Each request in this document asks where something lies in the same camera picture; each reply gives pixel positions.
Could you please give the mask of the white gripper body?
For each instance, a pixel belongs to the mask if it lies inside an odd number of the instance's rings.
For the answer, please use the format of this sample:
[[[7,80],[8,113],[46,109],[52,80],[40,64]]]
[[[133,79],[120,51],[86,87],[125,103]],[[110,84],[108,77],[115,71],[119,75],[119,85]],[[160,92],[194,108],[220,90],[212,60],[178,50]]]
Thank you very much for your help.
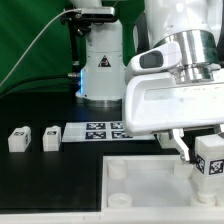
[[[123,124],[131,135],[224,123],[224,69],[214,80],[177,84],[169,72],[140,75],[127,85]]]

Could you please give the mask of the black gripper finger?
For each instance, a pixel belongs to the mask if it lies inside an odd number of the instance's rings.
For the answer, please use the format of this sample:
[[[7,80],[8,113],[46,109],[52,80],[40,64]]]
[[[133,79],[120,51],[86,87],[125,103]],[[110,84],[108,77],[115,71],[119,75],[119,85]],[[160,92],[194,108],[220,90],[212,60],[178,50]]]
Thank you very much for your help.
[[[180,159],[185,163],[189,163],[189,148],[183,141],[183,137],[184,131],[182,129],[172,129],[169,131],[169,138],[174,143],[175,148],[180,153]]]

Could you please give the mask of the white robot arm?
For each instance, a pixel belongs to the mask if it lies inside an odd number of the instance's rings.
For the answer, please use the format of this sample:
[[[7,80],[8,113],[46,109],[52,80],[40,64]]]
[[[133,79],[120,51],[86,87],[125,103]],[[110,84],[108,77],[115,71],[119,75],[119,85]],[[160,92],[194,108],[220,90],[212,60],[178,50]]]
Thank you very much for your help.
[[[224,124],[224,68],[217,45],[223,0],[144,0],[150,49],[126,69],[122,117],[131,135],[167,132],[194,161],[185,130]]]

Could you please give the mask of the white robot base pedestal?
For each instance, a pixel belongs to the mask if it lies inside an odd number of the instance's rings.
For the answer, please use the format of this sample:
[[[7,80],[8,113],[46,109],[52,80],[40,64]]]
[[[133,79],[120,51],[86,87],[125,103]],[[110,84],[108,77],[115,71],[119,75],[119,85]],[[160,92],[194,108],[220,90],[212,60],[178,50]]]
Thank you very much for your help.
[[[75,8],[103,6],[102,0],[69,0]],[[114,22],[87,23],[86,64],[81,69],[79,103],[94,107],[117,107],[126,89],[123,63],[123,27]]]

